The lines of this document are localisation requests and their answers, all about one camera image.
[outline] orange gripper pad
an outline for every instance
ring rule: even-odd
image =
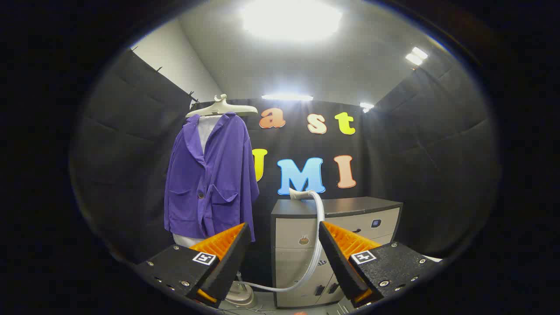
[[[245,223],[241,223],[233,228],[229,228],[189,248],[195,251],[216,255],[221,261],[244,224]]]

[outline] blue letter m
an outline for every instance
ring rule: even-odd
[[[278,166],[282,172],[282,186],[278,190],[278,194],[290,194],[290,183],[297,191],[313,190],[316,193],[324,192],[325,186],[321,182],[321,164],[323,159],[312,157],[305,162],[304,169],[300,172],[296,163],[291,159],[278,161]]]

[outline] dresser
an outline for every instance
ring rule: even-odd
[[[325,221],[382,245],[393,240],[403,208],[401,202],[372,197],[327,199],[323,206]],[[273,286],[287,288],[303,276],[311,260],[317,233],[315,201],[278,200],[271,220]],[[321,251],[309,281],[294,290],[274,293],[274,304],[279,309],[313,307],[337,303],[343,297]]]

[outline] drawer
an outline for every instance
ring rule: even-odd
[[[276,248],[315,247],[317,219],[276,219]]]
[[[309,248],[281,248],[275,250],[276,255],[276,287],[292,286],[304,275],[309,265],[313,249]],[[324,253],[321,260],[325,262],[317,266],[313,275],[301,287],[288,292],[277,292],[278,307],[304,307],[316,304],[320,296],[315,295],[317,287],[326,287],[333,276],[333,270],[328,264]]]
[[[358,235],[368,239],[375,239],[388,234],[392,235],[395,232],[399,210],[400,208],[394,208],[368,214],[328,217],[326,221],[350,231],[357,231],[359,229]],[[372,228],[372,223],[375,220],[380,220],[380,224]]]
[[[357,231],[358,235],[375,239],[395,232],[400,208],[388,209],[368,214],[327,217],[327,222],[343,229]],[[371,227],[374,220],[380,224]],[[276,248],[313,248],[317,233],[317,219],[276,219]]]

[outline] white wall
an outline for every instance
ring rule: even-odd
[[[158,69],[178,87],[200,102],[212,101],[222,93],[204,64],[188,42],[179,20],[172,20],[131,46],[134,53]]]

